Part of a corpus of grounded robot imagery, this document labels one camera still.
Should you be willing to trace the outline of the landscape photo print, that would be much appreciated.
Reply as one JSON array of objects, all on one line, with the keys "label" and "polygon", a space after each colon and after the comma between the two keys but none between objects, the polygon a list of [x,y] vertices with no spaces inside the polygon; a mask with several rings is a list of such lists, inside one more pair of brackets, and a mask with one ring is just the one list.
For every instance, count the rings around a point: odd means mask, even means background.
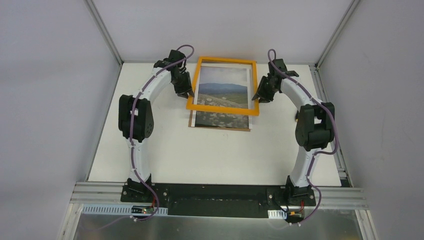
[{"label": "landscape photo print", "polygon": [[[247,64],[201,64],[194,103],[221,108],[252,109],[252,67]],[[249,132],[252,117],[214,111],[191,112],[189,126]]]}]

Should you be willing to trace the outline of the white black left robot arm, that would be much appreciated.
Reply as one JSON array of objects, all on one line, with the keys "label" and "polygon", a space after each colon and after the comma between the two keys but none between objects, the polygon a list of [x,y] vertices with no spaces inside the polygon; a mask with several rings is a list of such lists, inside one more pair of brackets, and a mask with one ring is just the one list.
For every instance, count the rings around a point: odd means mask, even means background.
[{"label": "white black left robot arm", "polygon": [[148,80],[134,94],[121,95],[118,101],[118,129],[126,139],[130,155],[130,180],[139,183],[133,195],[140,202],[152,198],[154,190],[147,183],[151,170],[147,158],[147,139],[154,130],[152,104],[162,90],[173,85],[175,94],[187,99],[194,96],[187,60],[180,48],[172,49],[168,57],[154,63]]}]

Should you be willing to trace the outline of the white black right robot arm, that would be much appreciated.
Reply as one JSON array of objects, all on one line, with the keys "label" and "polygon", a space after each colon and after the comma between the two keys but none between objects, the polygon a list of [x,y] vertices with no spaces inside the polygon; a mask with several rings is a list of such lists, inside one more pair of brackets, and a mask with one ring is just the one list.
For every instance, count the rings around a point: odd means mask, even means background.
[{"label": "white black right robot arm", "polygon": [[295,139],[299,145],[294,169],[287,177],[284,200],[290,205],[296,205],[303,199],[308,199],[317,187],[312,184],[311,177],[315,161],[319,154],[328,155],[324,149],[329,143],[339,145],[335,126],[335,107],[331,102],[321,102],[297,80],[299,74],[288,70],[282,58],[269,59],[267,75],[257,79],[257,63],[253,60],[219,58],[201,56],[198,59],[193,87],[198,92],[198,83],[204,62],[250,65],[252,68],[252,87],[255,93],[249,101],[253,107],[227,107],[210,104],[200,104],[198,97],[189,96],[186,108],[195,112],[210,112],[220,114],[259,116],[260,103],[270,103],[275,93],[285,94],[297,108]]}]

